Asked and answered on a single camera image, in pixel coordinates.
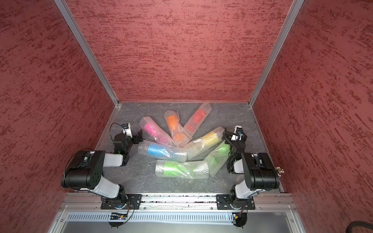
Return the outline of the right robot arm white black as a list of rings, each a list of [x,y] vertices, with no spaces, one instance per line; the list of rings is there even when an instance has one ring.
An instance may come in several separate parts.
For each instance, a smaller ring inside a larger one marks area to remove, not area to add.
[[[244,180],[231,188],[229,204],[233,209],[254,209],[253,196],[279,188],[278,170],[267,153],[245,151],[247,135],[241,127],[233,133],[225,130],[222,138],[230,147],[226,161],[228,173],[244,175]]]

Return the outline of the clear bubble wrap sheet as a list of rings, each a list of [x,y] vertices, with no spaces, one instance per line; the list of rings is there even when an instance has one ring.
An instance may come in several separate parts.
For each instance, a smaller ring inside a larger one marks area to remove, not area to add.
[[[163,178],[207,179],[209,178],[208,164],[205,161],[177,161],[157,160],[155,175]]]

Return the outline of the light green wine glass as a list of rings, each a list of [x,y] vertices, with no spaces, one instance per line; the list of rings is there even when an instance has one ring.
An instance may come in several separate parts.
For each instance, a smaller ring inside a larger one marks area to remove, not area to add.
[[[164,177],[169,178],[190,178],[192,168],[189,163],[179,163],[176,161],[166,162],[163,167]]]

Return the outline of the blue glass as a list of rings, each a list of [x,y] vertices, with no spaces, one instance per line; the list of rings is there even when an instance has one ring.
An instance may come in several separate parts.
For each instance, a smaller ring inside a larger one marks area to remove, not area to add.
[[[171,160],[186,162],[187,153],[178,147],[169,147],[151,141],[144,141],[139,144],[138,153],[160,160]]]

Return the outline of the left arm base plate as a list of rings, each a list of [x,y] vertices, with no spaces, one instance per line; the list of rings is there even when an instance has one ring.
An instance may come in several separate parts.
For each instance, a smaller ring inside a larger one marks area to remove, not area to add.
[[[102,210],[138,210],[141,203],[141,194],[126,194],[125,200],[120,198],[108,199],[102,198]]]

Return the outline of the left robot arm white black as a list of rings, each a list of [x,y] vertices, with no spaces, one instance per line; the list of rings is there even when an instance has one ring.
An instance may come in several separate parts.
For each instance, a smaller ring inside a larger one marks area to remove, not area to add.
[[[102,202],[114,209],[130,207],[130,201],[124,187],[104,177],[103,168],[125,167],[129,162],[129,152],[135,144],[143,142],[142,130],[136,135],[130,129],[112,138],[114,152],[104,150],[80,150],[66,166],[61,185],[78,191],[94,193],[102,198]]]

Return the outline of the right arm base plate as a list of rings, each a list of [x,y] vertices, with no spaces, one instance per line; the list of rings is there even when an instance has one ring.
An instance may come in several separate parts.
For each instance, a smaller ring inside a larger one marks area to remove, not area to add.
[[[255,210],[253,198],[236,199],[228,194],[218,194],[216,202],[218,210]]]

